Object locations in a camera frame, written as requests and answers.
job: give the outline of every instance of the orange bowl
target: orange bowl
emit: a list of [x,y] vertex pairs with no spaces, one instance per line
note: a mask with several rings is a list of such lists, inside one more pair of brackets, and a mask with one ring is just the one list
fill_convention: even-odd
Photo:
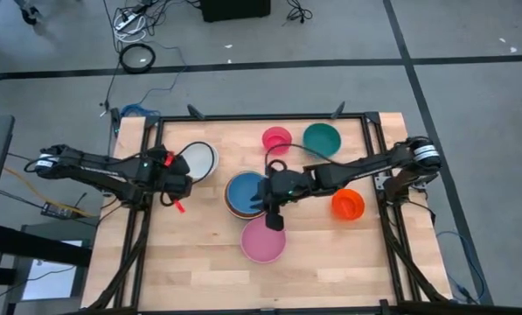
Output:
[[364,214],[365,203],[362,196],[352,189],[339,189],[332,196],[331,208],[340,220],[353,221]]

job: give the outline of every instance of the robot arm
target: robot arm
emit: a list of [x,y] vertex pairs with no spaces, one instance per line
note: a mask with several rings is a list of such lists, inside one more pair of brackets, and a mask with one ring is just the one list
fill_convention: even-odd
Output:
[[397,176],[383,184],[386,200],[398,203],[407,188],[422,179],[434,178],[441,168],[439,153],[426,137],[408,138],[384,153],[363,157],[347,164],[324,163],[303,167],[303,172],[291,171],[281,160],[267,165],[267,178],[258,186],[251,200],[260,201],[255,207],[267,212],[267,227],[284,229],[280,206],[307,197],[330,196],[353,180],[393,168],[401,168]]
[[142,209],[144,197],[167,193],[180,200],[191,193],[192,179],[183,157],[163,145],[124,159],[89,154],[67,145],[42,149],[32,171],[43,179],[73,179],[104,193],[112,193],[126,207]]

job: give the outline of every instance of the black box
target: black box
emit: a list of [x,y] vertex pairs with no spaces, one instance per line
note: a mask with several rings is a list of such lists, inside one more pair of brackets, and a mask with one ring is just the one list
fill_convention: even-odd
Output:
[[206,22],[262,18],[270,14],[270,0],[200,0],[200,9]]

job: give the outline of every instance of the concrete floor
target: concrete floor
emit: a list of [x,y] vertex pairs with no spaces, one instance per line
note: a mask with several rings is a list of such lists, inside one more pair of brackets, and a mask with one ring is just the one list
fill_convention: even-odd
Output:
[[[150,39],[180,46],[189,65],[400,58],[381,1],[301,2],[315,17],[284,26],[289,11],[284,0],[272,0],[268,17],[214,24],[203,22],[200,12],[189,5],[172,5],[167,22]],[[11,0],[0,2],[0,73],[115,67],[100,1],[33,3],[44,16],[34,28],[23,22]],[[110,10],[124,6],[124,1],[107,3]],[[393,7],[413,58],[522,54],[522,0],[393,0]],[[157,66],[181,65],[173,51],[156,52]],[[494,303],[522,306],[522,62],[417,66],[416,73]],[[174,77],[174,73],[119,76],[111,104],[138,102],[145,91],[167,87]],[[69,144],[105,153],[108,119],[99,117],[98,103],[103,102],[110,79],[0,80],[0,114],[17,118],[10,151],[36,157],[40,148]],[[205,114],[311,113],[332,111],[341,101],[351,112],[402,112],[411,135],[427,133],[404,66],[183,73],[172,93],[153,93],[143,106],[166,116],[185,115],[189,103]],[[10,157],[7,165],[21,169],[23,162]],[[88,192],[83,202],[88,211],[97,213],[101,204],[100,194],[87,186],[29,179],[56,200],[74,203]],[[38,202],[7,174],[0,188]],[[455,230],[441,180],[430,186],[429,205],[437,213],[438,232]],[[1,225],[20,228],[51,220],[35,208],[0,196]],[[440,244],[449,274],[473,287],[461,243],[446,235]],[[16,314],[67,312],[78,305],[76,299],[20,304]]]

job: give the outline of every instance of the wooden table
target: wooden table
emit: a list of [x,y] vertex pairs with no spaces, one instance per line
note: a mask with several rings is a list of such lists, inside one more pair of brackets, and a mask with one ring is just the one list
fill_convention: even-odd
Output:
[[[380,118],[388,147],[406,139],[402,114],[382,113]],[[247,221],[234,217],[226,209],[223,194],[228,180],[242,171],[263,172],[261,135],[266,128],[283,126],[291,132],[294,142],[300,143],[303,131],[314,122],[164,125],[163,140],[168,150],[179,151],[189,142],[206,141],[219,151],[219,167],[211,177],[192,188],[191,197],[182,200],[186,213],[161,206],[156,196],[139,311],[368,306],[377,305],[382,298],[394,303],[371,178],[348,185],[364,197],[365,214],[360,220],[347,223],[334,220],[330,197],[305,199],[282,208],[288,243],[278,261],[258,264],[241,253],[240,233]],[[325,122],[336,127],[342,136],[342,147],[334,159],[347,162],[366,156],[359,120]],[[117,158],[140,150],[143,124],[143,118],[122,120],[115,147]],[[289,168],[295,170],[319,162],[296,148],[283,157]],[[410,198],[426,205],[422,194],[411,192]],[[102,215],[114,207],[104,209]],[[436,289],[449,297],[449,282],[429,213],[411,204],[402,206],[402,212],[414,262]],[[120,210],[101,223],[82,306],[95,301],[116,272],[127,218],[128,210]],[[125,302],[129,301],[133,275],[134,271],[128,276]],[[406,277],[403,285],[405,295],[409,296]]]

